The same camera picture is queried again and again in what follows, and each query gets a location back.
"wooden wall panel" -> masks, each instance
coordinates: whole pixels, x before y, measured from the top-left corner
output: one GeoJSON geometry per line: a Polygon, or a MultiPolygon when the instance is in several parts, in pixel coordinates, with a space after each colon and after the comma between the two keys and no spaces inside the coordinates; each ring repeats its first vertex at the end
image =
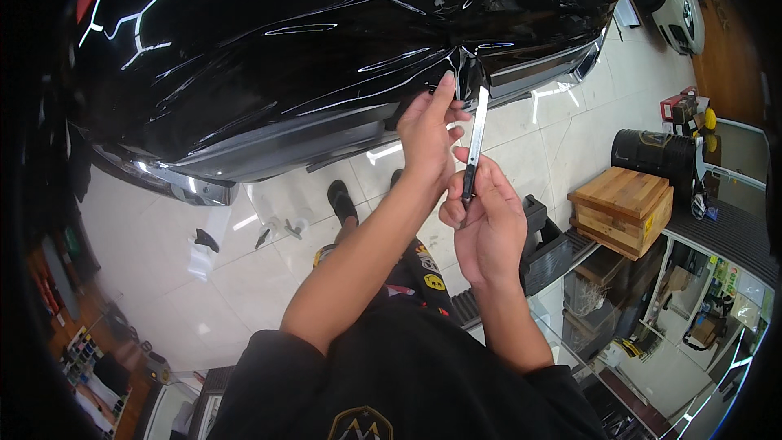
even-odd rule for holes
{"type": "Polygon", "coordinates": [[[705,48],[692,60],[699,93],[711,98],[718,117],[760,126],[761,69],[747,24],[731,0],[705,1],[705,48]]]}

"shorts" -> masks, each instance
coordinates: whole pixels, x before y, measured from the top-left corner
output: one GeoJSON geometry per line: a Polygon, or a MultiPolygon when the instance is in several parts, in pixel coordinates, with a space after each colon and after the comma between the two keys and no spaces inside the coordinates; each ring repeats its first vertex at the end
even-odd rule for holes
{"type": "MultiPolygon", "coordinates": [[[[318,250],[312,268],[317,267],[336,248],[336,244],[327,244],[318,250]]],[[[435,309],[440,314],[455,319],[443,275],[432,255],[417,238],[407,245],[402,257],[386,278],[383,289],[372,299],[367,309],[390,300],[408,301],[417,306],[435,309]]]]}

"wooden crate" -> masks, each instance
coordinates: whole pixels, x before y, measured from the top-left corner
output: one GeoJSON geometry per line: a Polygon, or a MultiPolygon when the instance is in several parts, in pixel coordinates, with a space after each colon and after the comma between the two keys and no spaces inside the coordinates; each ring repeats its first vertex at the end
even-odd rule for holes
{"type": "Polygon", "coordinates": [[[671,219],[673,187],[667,179],[611,167],[568,200],[576,208],[570,224],[579,233],[637,260],[671,219]]]}

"black barrel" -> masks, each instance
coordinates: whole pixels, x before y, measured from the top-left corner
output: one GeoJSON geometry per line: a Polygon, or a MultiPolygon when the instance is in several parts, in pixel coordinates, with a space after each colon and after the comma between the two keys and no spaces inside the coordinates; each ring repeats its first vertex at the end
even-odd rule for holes
{"type": "Polygon", "coordinates": [[[611,166],[663,177],[675,205],[689,209],[696,187],[695,138],[665,132],[620,130],[611,146],[611,166]]]}

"black car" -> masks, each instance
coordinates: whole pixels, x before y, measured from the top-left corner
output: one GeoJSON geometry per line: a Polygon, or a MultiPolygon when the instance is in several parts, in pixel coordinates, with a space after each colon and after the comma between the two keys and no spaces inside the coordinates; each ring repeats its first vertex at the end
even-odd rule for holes
{"type": "Polygon", "coordinates": [[[616,2],[72,0],[43,108],[103,170],[229,205],[236,183],[396,140],[446,70],[468,111],[481,84],[494,108],[581,82],[616,2]]]}

